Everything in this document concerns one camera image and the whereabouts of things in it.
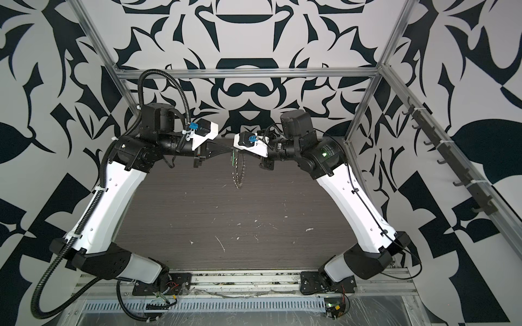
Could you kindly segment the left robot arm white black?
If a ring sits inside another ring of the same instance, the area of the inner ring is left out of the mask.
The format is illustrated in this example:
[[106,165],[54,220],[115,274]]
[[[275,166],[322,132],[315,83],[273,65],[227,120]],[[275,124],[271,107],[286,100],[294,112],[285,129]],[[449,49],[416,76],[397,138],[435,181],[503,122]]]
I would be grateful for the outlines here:
[[100,167],[101,183],[80,221],[64,237],[54,239],[50,251],[101,279],[162,282],[167,274],[164,264],[119,247],[114,238],[137,188],[155,163],[167,156],[186,156],[194,158],[196,166],[202,164],[211,153],[227,150],[214,142],[219,130],[206,119],[185,120],[171,105],[144,106],[137,128],[117,138],[109,150]]

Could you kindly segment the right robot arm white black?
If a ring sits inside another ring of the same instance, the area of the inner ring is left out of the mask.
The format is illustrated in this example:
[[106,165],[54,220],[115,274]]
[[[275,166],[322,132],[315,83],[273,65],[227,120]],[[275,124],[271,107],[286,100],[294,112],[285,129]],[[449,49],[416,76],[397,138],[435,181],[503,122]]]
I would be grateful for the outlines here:
[[319,268],[319,275],[328,285],[337,285],[349,277],[368,280],[383,273],[396,254],[406,252],[409,235],[375,208],[338,139],[314,128],[303,110],[288,111],[280,120],[280,128],[272,124],[246,138],[247,145],[261,150],[261,167],[271,170],[275,161],[294,161],[333,199],[356,237],[352,247]]

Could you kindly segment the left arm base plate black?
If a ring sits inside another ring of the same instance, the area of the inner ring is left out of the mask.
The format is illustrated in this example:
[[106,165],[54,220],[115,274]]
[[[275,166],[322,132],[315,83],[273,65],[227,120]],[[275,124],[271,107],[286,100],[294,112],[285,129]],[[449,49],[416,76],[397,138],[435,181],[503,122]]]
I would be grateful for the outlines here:
[[192,274],[188,272],[164,273],[151,284],[136,282],[132,295],[154,296],[158,292],[164,296],[179,295],[190,289],[191,280]]

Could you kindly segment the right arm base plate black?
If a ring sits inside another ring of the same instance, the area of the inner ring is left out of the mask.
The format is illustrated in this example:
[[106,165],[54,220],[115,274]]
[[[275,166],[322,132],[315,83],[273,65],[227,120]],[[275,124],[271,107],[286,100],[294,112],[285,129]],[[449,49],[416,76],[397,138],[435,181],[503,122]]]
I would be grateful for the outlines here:
[[355,293],[355,288],[355,277],[348,277],[335,283],[325,273],[318,271],[300,273],[300,293],[305,296],[323,293]]

